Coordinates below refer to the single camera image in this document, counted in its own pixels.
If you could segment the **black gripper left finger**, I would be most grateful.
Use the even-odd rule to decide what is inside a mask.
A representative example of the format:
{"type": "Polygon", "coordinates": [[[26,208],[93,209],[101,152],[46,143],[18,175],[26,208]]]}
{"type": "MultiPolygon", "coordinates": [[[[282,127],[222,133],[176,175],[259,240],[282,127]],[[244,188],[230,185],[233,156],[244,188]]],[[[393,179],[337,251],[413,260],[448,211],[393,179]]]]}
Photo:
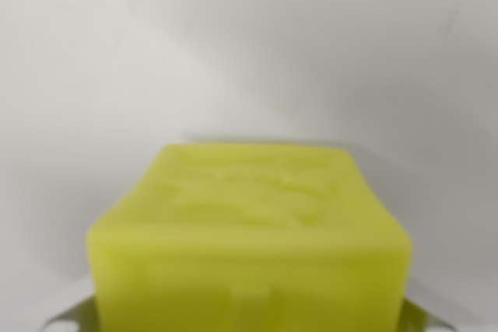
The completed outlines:
{"type": "Polygon", "coordinates": [[[42,332],[99,332],[100,323],[94,297],[85,299],[52,316],[40,328],[42,332]]]}

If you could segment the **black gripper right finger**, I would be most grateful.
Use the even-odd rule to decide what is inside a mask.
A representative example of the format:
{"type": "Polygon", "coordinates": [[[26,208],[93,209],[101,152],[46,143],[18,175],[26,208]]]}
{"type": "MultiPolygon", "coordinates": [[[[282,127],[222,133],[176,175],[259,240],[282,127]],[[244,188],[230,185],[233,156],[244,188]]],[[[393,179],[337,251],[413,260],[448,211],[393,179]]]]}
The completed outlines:
{"type": "Polygon", "coordinates": [[[452,309],[428,299],[405,297],[398,321],[399,332],[457,331],[452,309]]]}

